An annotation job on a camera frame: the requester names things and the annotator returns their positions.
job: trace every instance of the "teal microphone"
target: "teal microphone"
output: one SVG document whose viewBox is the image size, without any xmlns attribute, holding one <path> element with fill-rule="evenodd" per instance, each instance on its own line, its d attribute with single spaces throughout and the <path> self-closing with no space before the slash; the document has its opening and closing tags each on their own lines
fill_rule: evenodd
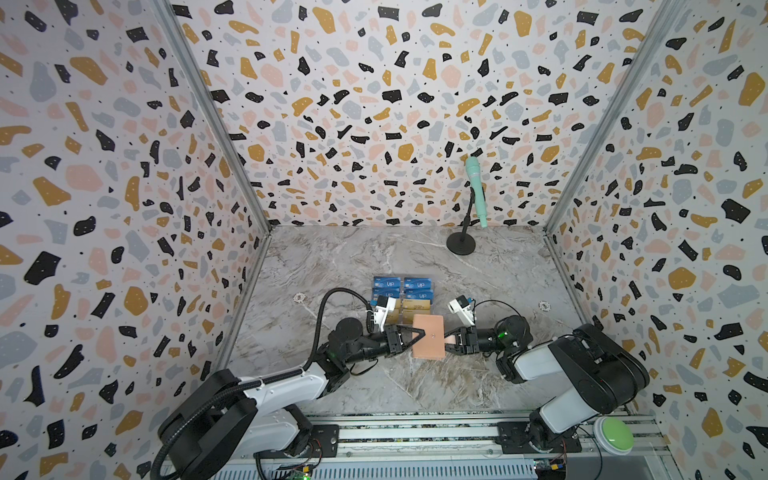
<svg viewBox="0 0 768 480">
<path fill-rule="evenodd" d="M 475 192 L 475 212 L 480 219 L 480 227 L 488 226 L 488 212 L 485 211 L 485 197 L 482 193 L 482 181 L 480 179 L 480 162 L 477 157 L 470 157 L 466 162 L 469 184 Z"/>
</svg>

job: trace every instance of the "robotic arm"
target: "robotic arm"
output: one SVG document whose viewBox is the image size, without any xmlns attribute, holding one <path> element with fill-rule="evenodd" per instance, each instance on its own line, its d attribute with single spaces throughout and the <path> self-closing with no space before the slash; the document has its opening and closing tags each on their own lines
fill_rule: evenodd
<svg viewBox="0 0 768 480">
<path fill-rule="evenodd" d="M 355 375 L 351 372 L 355 363 L 398 355 L 425 336 L 423 329 L 407 325 L 384 325 L 380 331 L 364 335 L 360 320 L 349 317 L 339 321 L 328 341 L 318 347 L 325 303 L 337 291 L 351 293 L 365 303 L 366 324 L 371 329 L 375 316 L 364 298 L 352 290 L 329 291 L 320 304 L 307 363 L 268 376 L 237 378 L 229 369 L 209 376 L 157 430 L 163 446 L 152 464 L 151 480 L 206 480 L 233 455 L 251 456 L 267 450 L 300 455 L 310 441 L 312 424 L 296 402 L 335 392 Z M 379 298 L 378 303 L 386 305 L 387 300 Z M 163 477 L 160 470 L 166 456 L 176 472 Z"/>
<path fill-rule="evenodd" d="M 497 353 L 496 366 L 509 382 L 556 372 L 568 377 L 571 386 L 531 413 L 525 433 L 507 439 L 518 446 L 527 442 L 539 452 L 558 446 L 579 423 L 630 402 L 650 382 L 637 359 L 591 324 L 532 349 L 528 322 L 518 315 L 500 320 L 492 329 L 462 326 L 445 337 L 448 353 Z"/>
</svg>

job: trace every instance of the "gray marble surface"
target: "gray marble surface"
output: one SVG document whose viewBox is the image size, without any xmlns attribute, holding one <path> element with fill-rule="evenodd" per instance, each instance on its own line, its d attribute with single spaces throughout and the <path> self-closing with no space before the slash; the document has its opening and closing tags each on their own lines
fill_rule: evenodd
<svg viewBox="0 0 768 480">
<path fill-rule="evenodd" d="M 535 342 L 569 333 L 580 325 L 537 227 L 473 229 L 477 249 L 458 257 L 445 247 L 454 230 L 444 227 L 277 227 L 235 342 L 229 367 L 238 376 L 275 372 L 303 364 L 312 347 L 316 313 L 325 292 L 345 286 L 371 296 L 375 275 L 432 278 L 432 313 L 445 328 L 460 326 L 448 301 L 464 294 L 477 301 L 504 300 L 531 324 Z M 306 299 L 297 303 L 297 293 Z M 540 301 L 551 310 L 539 309 Z M 477 325 L 493 326 L 511 312 L 486 303 Z M 330 297 L 321 343 L 346 317 L 364 319 L 359 300 Z M 356 369 L 367 367 L 361 364 Z M 565 391 L 568 380 L 552 376 L 515 385 L 498 373 L 494 357 L 446 356 L 414 359 L 404 353 L 381 359 L 370 372 L 352 377 L 332 395 L 308 402 L 307 413 L 450 412 L 535 409 Z"/>
</svg>

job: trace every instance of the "green button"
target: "green button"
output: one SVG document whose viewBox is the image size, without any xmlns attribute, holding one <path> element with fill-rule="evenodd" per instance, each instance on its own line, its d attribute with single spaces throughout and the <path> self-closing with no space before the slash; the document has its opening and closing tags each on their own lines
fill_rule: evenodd
<svg viewBox="0 0 768 480">
<path fill-rule="evenodd" d="M 630 450 L 634 445 L 634 437 L 626 423 L 616 417 L 607 417 L 603 422 L 603 436 L 619 450 Z"/>
</svg>

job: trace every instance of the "terrazzo wallpaper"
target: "terrazzo wallpaper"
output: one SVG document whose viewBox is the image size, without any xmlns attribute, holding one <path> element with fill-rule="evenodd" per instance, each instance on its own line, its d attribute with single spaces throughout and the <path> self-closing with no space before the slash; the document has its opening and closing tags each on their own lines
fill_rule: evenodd
<svg viewBox="0 0 768 480">
<path fill-rule="evenodd" d="M 545 222 L 651 0 L 174 0 L 273 225 Z"/>
<path fill-rule="evenodd" d="M 766 478 L 768 4 L 688 2 L 554 240 L 686 478 Z"/>
<path fill-rule="evenodd" d="M 143 478 L 255 263 L 147 3 L 0 3 L 0 478 Z"/>
</svg>

